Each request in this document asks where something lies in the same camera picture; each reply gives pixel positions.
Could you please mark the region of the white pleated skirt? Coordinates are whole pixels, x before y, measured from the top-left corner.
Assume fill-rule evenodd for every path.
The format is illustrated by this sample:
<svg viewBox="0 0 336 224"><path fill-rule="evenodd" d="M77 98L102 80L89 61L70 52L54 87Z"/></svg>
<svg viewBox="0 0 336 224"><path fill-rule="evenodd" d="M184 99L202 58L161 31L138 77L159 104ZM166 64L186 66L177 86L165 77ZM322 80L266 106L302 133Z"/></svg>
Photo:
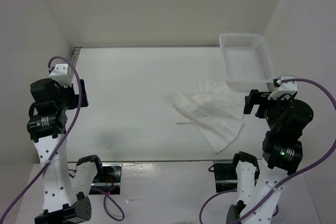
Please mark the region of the white pleated skirt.
<svg viewBox="0 0 336 224"><path fill-rule="evenodd" d="M170 96L176 124L193 124L215 154L227 148L243 125L242 95L226 83L204 81L198 92Z"/></svg>

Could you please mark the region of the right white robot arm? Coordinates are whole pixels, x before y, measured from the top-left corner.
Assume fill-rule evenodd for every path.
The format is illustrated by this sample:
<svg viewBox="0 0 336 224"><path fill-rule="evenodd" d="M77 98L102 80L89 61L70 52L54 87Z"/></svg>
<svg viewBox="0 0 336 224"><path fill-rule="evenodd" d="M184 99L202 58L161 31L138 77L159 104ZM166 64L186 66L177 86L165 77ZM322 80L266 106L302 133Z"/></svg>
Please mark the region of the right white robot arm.
<svg viewBox="0 0 336 224"><path fill-rule="evenodd" d="M275 99L269 95L251 90L245 97L244 114L258 105L255 116L265 119L269 130L263 140L261 162L245 152L233 158L230 173L238 178L238 199L229 208L227 223L270 223L284 189L278 183L295 173L303 158L299 139L313 119L312 108L295 94L285 93Z"/></svg>

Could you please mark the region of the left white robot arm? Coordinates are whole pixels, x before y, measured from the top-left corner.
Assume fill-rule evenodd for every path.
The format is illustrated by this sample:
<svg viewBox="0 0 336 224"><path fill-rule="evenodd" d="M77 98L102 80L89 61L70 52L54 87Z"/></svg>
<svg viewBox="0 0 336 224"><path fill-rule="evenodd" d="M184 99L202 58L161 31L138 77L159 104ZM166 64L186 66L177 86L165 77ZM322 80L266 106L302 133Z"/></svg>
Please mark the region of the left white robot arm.
<svg viewBox="0 0 336 224"><path fill-rule="evenodd" d="M91 219L88 197L91 183L104 177L104 168L97 155L80 158L74 177L70 177L66 137L66 111L88 106L84 80L81 94L72 84L41 79L30 85L34 103L29 109L27 130L40 158L44 185L42 213L35 223L83 223Z"/></svg>

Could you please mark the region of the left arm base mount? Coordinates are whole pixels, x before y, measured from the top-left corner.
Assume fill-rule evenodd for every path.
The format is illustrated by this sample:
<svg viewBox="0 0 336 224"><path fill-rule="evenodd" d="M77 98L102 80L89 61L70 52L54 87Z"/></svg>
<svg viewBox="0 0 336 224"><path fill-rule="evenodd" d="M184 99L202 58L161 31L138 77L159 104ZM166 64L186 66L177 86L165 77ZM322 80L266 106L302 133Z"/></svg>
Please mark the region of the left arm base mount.
<svg viewBox="0 0 336 224"><path fill-rule="evenodd" d="M99 189L109 195L119 195L121 190L121 163L102 163L101 172L91 183L90 195L101 195Z"/></svg>

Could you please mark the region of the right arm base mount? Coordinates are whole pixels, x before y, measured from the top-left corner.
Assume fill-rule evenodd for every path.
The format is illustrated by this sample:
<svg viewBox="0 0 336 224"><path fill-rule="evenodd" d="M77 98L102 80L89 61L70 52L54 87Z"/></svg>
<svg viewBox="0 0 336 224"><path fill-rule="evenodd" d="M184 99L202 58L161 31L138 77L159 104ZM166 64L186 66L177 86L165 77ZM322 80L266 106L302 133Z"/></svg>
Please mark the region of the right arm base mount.
<svg viewBox="0 0 336 224"><path fill-rule="evenodd" d="M215 161L208 171L214 175L217 193L237 189L237 174L232 160Z"/></svg>

